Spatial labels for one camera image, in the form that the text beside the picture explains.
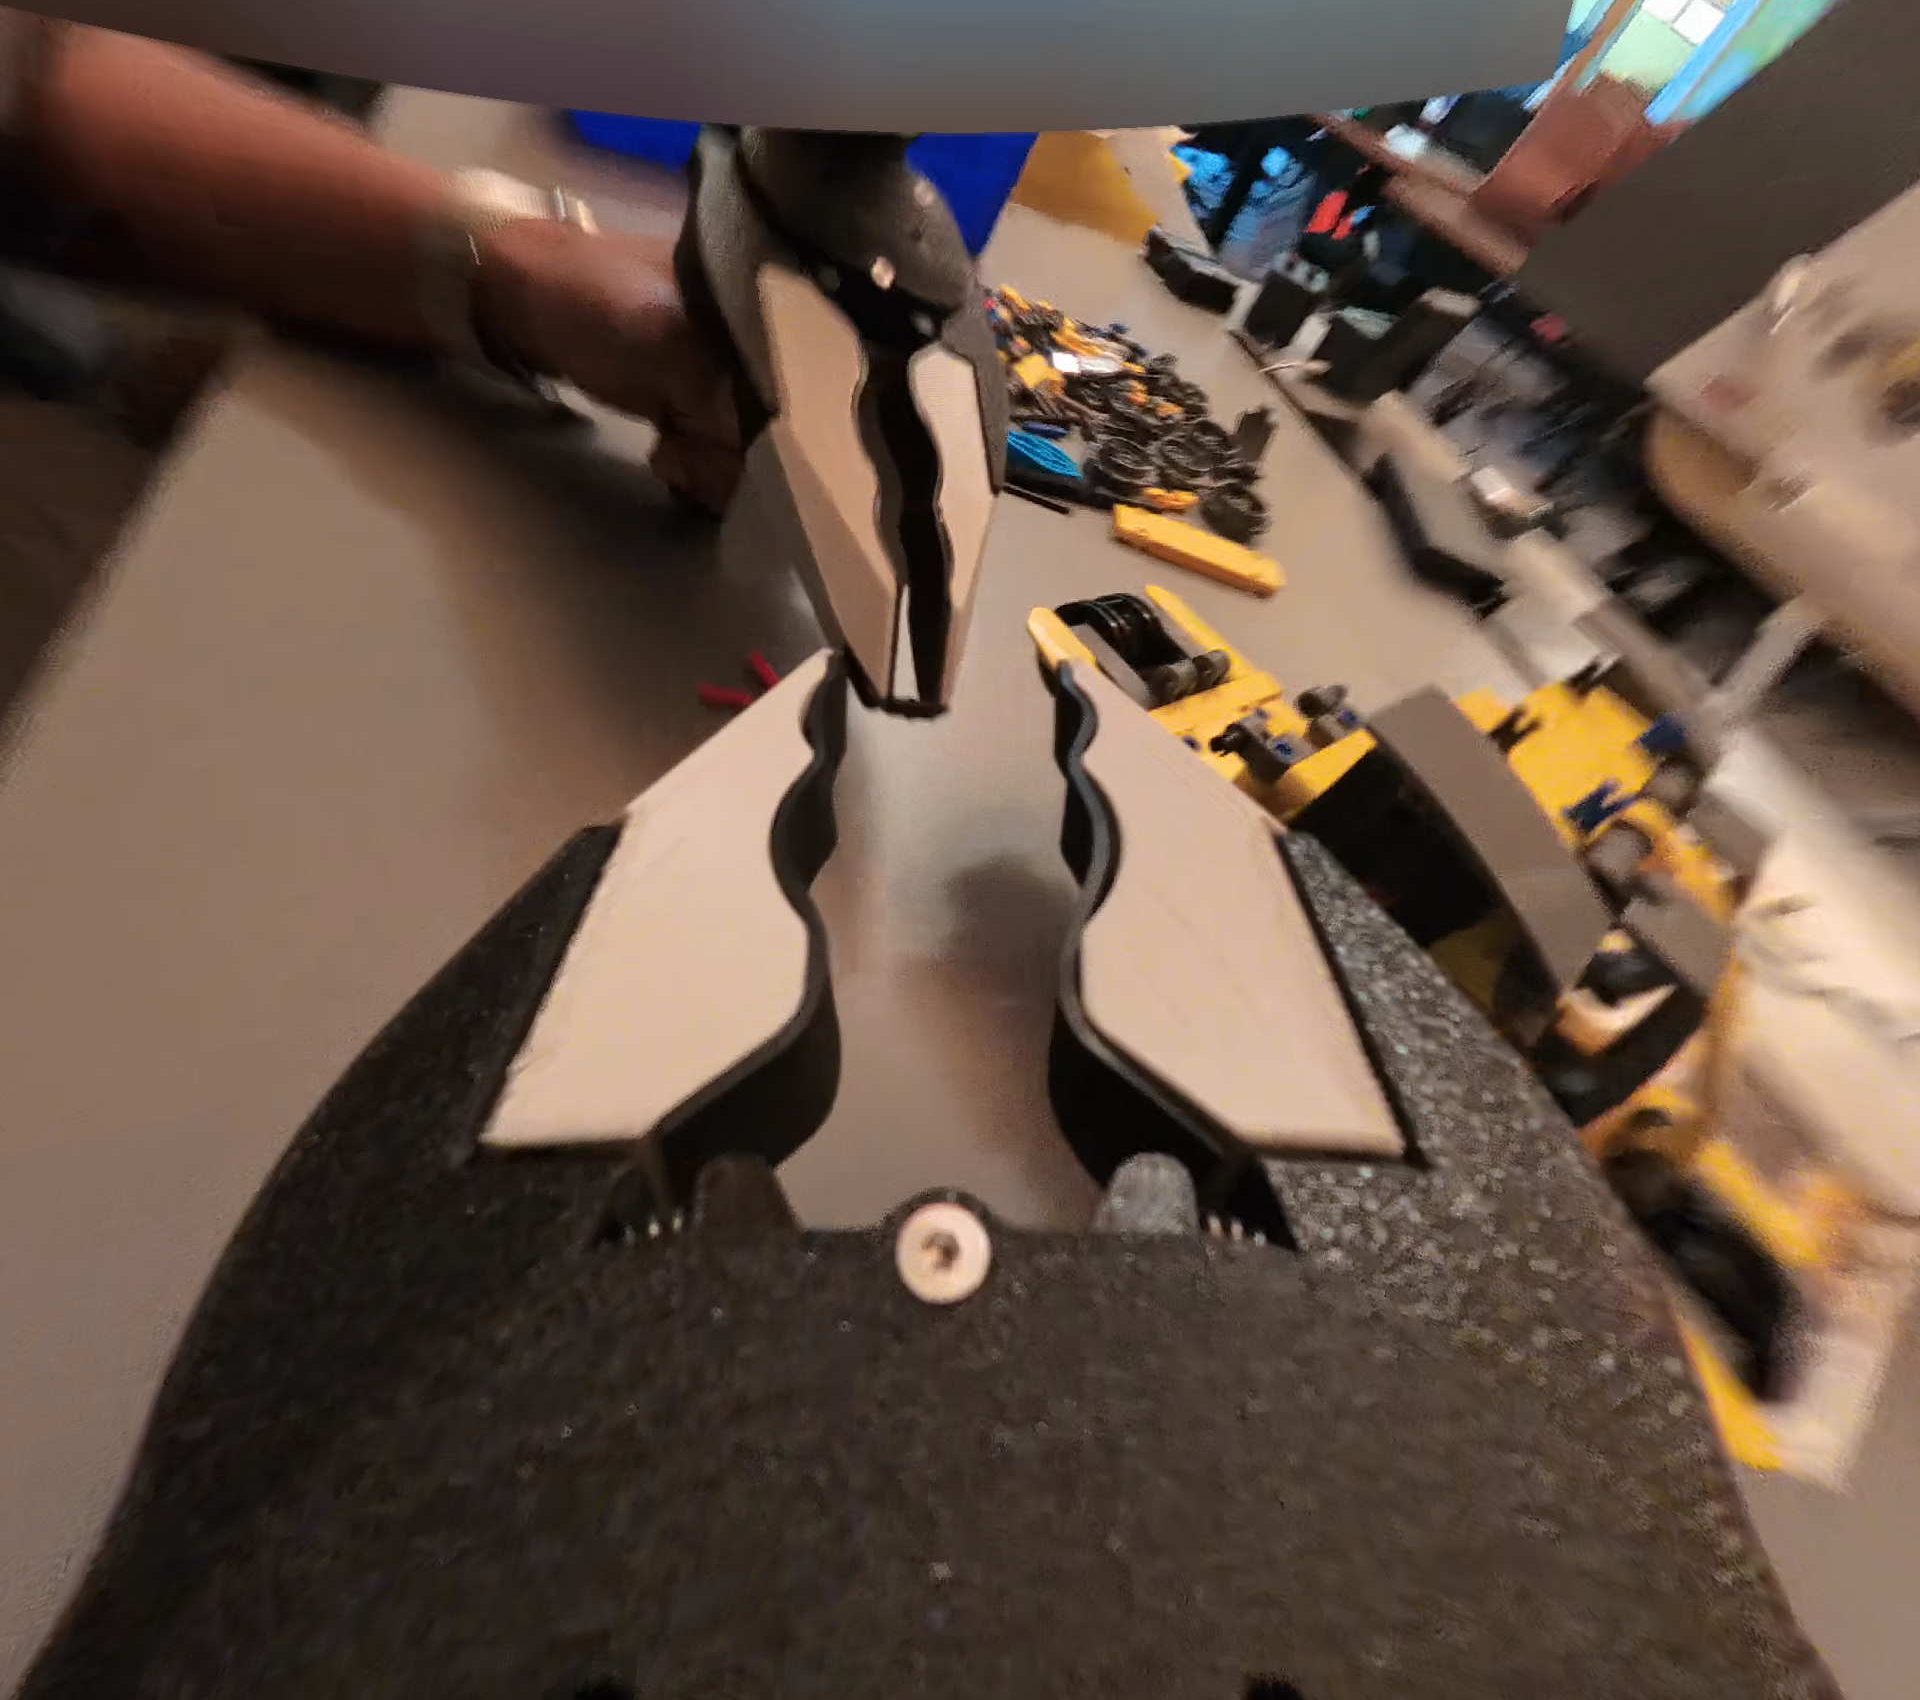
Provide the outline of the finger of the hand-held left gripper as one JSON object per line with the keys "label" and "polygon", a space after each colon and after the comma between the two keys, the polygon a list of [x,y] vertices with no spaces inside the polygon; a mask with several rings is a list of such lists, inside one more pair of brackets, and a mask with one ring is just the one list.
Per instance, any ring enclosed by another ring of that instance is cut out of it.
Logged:
{"label": "finger of the hand-held left gripper", "polygon": [[912,329],[873,339],[809,273],[762,262],[757,296],[776,387],[774,453],[816,612],[878,709],[921,709],[905,545]]}
{"label": "finger of the hand-held left gripper", "polygon": [[929,344],[907,368],[910,418],[924,457],[903,497],[907,627],[919,704],[944,713],[973,631],[981,570],[997,515],[997,477],[975,362]]}

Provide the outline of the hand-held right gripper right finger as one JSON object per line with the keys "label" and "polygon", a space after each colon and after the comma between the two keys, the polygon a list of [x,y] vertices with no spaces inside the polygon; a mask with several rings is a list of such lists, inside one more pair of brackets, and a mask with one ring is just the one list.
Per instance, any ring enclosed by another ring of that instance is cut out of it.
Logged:
{"label": "hand-held right gripper right finger", "polygon": [[1163,1156],[1205,1209],[1272,1209],[1272,1165],[1410,1161],[1281,827],[1091,663],[1049,690],[1072,881],[1049,1096],[1081,1166]]}

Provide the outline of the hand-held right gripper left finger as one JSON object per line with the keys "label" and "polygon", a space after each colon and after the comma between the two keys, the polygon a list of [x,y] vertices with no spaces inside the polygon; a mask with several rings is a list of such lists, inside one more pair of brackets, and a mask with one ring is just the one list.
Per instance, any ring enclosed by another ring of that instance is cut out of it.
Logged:
{"label": "hand-held right gripper left finger", "polygon": [[671,1209],[779,1172],[843,1084],[828,928],[851,678],[806,657],[633,801],[478,1134],[488,1159],[636,1159]]}

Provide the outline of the person's left forearm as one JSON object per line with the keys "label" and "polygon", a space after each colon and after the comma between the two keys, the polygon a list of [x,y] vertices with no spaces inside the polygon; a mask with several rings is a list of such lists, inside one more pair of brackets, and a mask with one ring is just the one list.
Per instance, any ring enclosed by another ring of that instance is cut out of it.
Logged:
{"label": "person's left forearm", "polygon": [[4,10],[4,257],[500,365],[451,175],[180,47]]}

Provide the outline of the person's left hand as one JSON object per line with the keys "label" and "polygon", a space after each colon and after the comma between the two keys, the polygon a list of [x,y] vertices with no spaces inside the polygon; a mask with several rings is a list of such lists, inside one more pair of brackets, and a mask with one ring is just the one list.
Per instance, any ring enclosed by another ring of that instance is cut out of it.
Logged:
{"label": "person's left hand", "polygon": [[727,361],[691,319],[667,245],[557,220],[477,236],[477,334],[492,365],[654,426],[654,477],[723,518],[747,466]]}

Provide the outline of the blue container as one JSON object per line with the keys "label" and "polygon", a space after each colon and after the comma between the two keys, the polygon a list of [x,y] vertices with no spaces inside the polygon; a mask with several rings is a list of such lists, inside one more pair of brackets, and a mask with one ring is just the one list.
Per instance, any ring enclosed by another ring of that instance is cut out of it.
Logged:
{"label": "blue container", "polygon": [[[563,121],[589,150],[668,173],[688,166],[702,132],[699,123],[581,109]],[[909,165],[940,191],[973,258],[990,245],[1036,143],[1032,132],[931,132],[910,147]]]}

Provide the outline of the pile of toy building parts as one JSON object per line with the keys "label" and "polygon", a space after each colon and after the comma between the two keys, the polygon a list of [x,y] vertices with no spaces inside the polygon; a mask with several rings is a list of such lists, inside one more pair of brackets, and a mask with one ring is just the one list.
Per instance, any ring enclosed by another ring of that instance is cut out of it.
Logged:
{"label": "pile of toy building parts", "polygon": [[1266,536],[1272,406],[1224,423],[1173,355],[1012,286],[989,289],[982,311],[1005,375],[1009,489],[1057,511],[1136,506],[1240,547]]}

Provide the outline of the yellow box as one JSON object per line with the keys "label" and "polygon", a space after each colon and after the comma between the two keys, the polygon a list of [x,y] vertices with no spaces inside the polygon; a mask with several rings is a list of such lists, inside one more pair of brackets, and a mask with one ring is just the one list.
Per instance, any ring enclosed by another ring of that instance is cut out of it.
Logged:
{"label": "yellow box", "polygon": [[1131,248],[1160,233],[1199,245],[1180,129],[1046,130],[1036,137],[1011,203]]}

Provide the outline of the yellow toy beam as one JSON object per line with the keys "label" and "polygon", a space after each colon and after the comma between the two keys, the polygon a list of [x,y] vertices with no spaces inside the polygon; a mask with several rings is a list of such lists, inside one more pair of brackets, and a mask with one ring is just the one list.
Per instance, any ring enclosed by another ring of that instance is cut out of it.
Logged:
{"label": "yellow toy beam", "polygon": [[1119,545],[1238,595],[1274,599],[1287,584],[1285,569],[1274,558],[1178,515],[1119,504],[1110,512],[1110,527]]}

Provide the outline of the black case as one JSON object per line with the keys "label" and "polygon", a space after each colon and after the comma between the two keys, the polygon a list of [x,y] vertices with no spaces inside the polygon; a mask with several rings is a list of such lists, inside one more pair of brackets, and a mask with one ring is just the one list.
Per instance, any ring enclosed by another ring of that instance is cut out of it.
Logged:
{"label": "black case", "polygon": [[1211,251],[1173,238],[1163,225],[1148,228],[1143,260],[1174,301],[1214,316],[1232,314],[1246,286]]}
{"label": "black case", "polygon": [[1256,353],[1285,353],[1333,296],[1333,276],[1300,257],[1270,267],[1246,305],[1238,334]]}

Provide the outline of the white cluttered table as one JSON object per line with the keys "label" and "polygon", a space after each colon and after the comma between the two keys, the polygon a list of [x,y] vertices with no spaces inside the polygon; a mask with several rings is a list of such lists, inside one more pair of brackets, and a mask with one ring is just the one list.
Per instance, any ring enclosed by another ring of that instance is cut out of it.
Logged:
{"label": "white cluttered table", "polygon": [[1918,713],[1918,191],[1646,383],[1658,497]]}

